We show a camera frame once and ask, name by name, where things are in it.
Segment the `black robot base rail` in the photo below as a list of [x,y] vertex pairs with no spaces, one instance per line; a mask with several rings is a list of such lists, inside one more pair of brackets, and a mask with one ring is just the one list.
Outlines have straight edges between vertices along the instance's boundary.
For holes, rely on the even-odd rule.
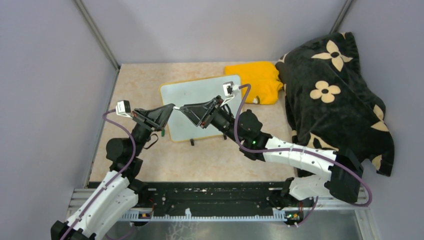
[[149,182],[138,204],[120,221],[256,222],[294,225],[303,220],[314,199],[297,200],[283,181]]

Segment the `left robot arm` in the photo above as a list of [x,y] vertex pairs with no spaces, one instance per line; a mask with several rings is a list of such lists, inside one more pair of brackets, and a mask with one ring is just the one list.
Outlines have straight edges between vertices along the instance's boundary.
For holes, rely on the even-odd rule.
[[153,133],[165,128],[174,108],[171,103],[150,110],[131,109],[129,101],[122,100],[102,115],[103,120],[122,129],[127,137],[109,140],[109,171],[75,213],[52,225],[51,239],[102,240],[127,211],[149,203],[147,184],[136,179],[143,164],[138,156],[148,149],[146,144]]

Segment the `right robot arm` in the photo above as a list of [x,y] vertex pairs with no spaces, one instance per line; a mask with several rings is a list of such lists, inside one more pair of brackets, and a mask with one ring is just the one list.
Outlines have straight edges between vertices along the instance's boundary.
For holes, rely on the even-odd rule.
[[309,172],[310,176],[286,180],[287,186],[281,193],[284,204],[295,206],[310,197],[334,197],[354,206],[361,205],[363,167],[350,149],[315,149],[283,141],[262,132],[263,124],[250,109],[232,115],[223,109],[223,102],[218,95],[208,102],[183,105],[179,110],[197,127],[214,126],[253,161],[278,163]]

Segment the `yellow-framed whiteboard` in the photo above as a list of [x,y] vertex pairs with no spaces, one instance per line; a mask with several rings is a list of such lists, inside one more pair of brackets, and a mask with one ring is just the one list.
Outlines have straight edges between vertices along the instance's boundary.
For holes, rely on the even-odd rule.
[[233,74],[161,85],[162,103],[177,107],[167,123],[170,139],[177,143],[222,136],[223,133],[212,126],[213,113],[222,109],[221,104],[226,104],[226,109],[235,115],[242,100],[241,94],[236,93],[225,101],[227,85],[240,86],[241,77]]

